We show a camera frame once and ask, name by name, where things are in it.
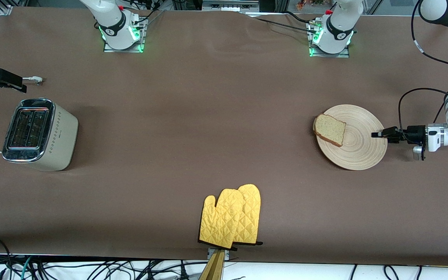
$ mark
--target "oven mitt thumb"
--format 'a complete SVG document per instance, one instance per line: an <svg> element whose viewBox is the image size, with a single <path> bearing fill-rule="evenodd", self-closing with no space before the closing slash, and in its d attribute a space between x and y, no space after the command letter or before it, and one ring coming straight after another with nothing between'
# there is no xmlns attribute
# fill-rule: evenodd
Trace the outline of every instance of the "oven mitt thumb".
<svg viewBox="0 0 448 280"><path fill-rule="evenodd" d="M238 191L243 195L244 204L234 242L259 245L257 243L257 234L260 214L260 192L252 184L240 186Z"/></svg>
<svg viewBox="0 0 448 280"><path fill-rule="evenodd" d="M243 204L242 193L234 189L222 190L217 204L213 195L207 196L201 212L199 241L231 249L242 215Z"/></svg>

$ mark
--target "round wooden board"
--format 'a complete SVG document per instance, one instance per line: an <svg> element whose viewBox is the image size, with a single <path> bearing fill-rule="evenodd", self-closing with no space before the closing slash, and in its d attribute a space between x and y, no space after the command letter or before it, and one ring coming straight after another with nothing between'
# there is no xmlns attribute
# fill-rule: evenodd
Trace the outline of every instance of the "round wooden board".
<svg viewBox="0 0 448 280"><path fill-rule="evenodd" d="M384 138L372 138L372 132L381 131L381 122L368 110L355 105L337 105L325 115L346 122L343 145L336 147L317 136L322 152L335 165L348 170L366 170L377 165L386 153Z"/></svg>

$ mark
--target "white toaster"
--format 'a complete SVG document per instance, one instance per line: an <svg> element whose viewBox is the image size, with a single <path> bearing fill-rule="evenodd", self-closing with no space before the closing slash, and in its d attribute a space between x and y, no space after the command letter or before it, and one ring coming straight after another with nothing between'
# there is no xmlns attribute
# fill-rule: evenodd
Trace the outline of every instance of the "white toaster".
<svg viewBox="0 0 448 280"><path fill-rule="evenodd" d="M9 124L2 156L36 170L64 170L72 159L78 127L77 118L51 100L22 100Z"/></svg>

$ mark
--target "white floor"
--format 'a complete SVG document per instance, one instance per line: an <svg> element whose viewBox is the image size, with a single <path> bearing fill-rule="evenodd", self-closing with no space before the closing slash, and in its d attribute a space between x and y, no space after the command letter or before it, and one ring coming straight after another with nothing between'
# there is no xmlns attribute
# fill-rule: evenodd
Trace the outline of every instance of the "white floor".
<svg viewBox="0 0 448 280"><path fill-rule="evenodd" d="M81 264L95 264L94 262L61 262L55 264L48 264L47 266L77 266ZM132 262L136 269L143 269L148 262ZM161 270L169 266L180 264L180 261L164 261L153 270ZM186 265L186 271L189 275L201 273L204 269L204 264ZM350 273L353 269L353 264L279 264L279 263L264 263L264 262L226 262L224 268L224 275L222 280L236 280L242 278L243 280L349 280ZM0 272L5 266L0 264ZM85 280L89 274L96 268L96 266L86 266L82 268L51 268L47 270L58 280ZM418 267L416 266L393 266L398 278L400 280L415 280ZM396 278L387 269L391 280ZM105 279L107 271L99 275L96 280ZM174 280L177 277L175 273L161 273L155 277L157 280ZM112 274L112 280L129 280L135 277L131 274L116 271ZM9 279L9 271L6 271L4 280ZM353 280L385 280L383 273L383 266L366 266L359 265L355 271ZM447 280L448 268L443 267L423 267L420 280Z"/></svg>

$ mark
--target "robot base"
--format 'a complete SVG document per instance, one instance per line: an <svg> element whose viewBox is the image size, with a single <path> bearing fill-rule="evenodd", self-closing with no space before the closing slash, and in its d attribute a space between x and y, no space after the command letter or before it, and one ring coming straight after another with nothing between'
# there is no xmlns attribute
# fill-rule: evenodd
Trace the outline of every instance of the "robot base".
<svg viewBox="0 0 448 280"><path fill-rule="evenodd" d="M142 53L144 51L144 43L146 41L146 30L148 28L148 20L144 20L142 23L139 23L140 30L134 31L135 36L139 36L139 40L136 41L132 46L127 49L118 50L114 49L107 44L107 41L103 37L103 41L105 41L105 46L103 47L103 52L105 53Z"/></svg>
<svg viewBox="0 0 448 280"><path fill-rule="evenodd" d="M313 21L313 24L306 23L307 30L315 30L316 32L319 32L319 26L315 24L316 21ZM316 39L316 36L318 36L318 33L307 33L307 39L309 39L309 56L320 56L320 57L341 57L341 58L348 58L348 47L345 47L343 51L337 54L330 54L323 52L316 44L313 43L314 39Z"/></svg>

